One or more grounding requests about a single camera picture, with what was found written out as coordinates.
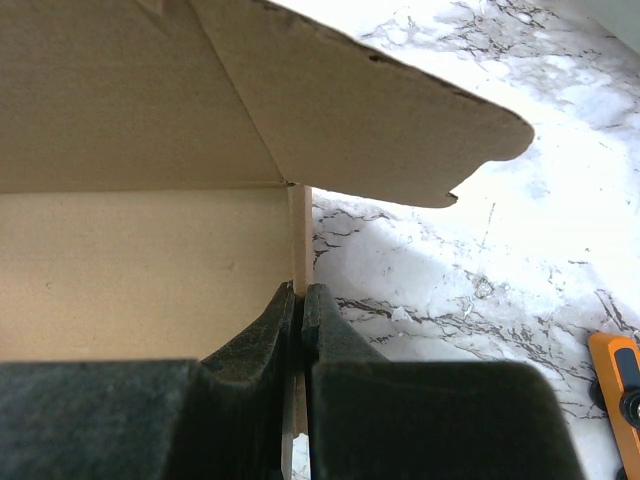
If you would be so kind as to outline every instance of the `cardboard box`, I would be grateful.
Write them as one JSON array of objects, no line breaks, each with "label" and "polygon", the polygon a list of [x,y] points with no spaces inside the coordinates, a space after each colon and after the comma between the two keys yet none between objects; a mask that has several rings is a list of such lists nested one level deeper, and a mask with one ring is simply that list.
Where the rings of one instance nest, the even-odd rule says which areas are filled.
[{"label": "cardboard box", "polygon": [[0,360],[202,358],[280,282],[304,292],[302,185],[444,207],[533,136],[261,0],[21,0],[0,22]]}]

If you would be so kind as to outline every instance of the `cardboard flap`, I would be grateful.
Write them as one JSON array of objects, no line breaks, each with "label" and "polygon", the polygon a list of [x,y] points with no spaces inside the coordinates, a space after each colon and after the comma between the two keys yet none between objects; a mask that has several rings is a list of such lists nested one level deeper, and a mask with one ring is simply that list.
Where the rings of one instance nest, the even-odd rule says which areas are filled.
[{"label": "cardboard flap", "polygon": [[0,192],[284,185],[188,0],[0,5]]},{"label": "cardboard flap", "polygon": [[284,178],[443,207],[533,139],[520,117],[262,0],[191,0]]}]

